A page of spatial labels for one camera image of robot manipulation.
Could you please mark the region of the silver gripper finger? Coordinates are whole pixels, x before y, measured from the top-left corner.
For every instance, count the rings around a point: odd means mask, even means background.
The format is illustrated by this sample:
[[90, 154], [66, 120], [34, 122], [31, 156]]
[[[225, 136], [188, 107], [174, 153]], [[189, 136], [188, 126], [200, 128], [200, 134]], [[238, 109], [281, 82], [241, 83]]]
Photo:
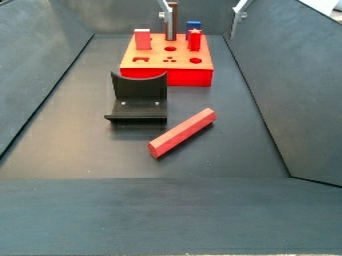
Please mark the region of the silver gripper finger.
[[173, 22], [173, 7], [169, 5], [166, 0], [157, 0], [162, 11], [159, 12], [159, 17], [165, 20], [166, 23]]
[[234, 20], [230, 31], [230, 38], [234, 38], [238, 24], [248, 17], [248, 8], [254, 0], [240, 0], [238, 4], [233, 7], [234, 11]]

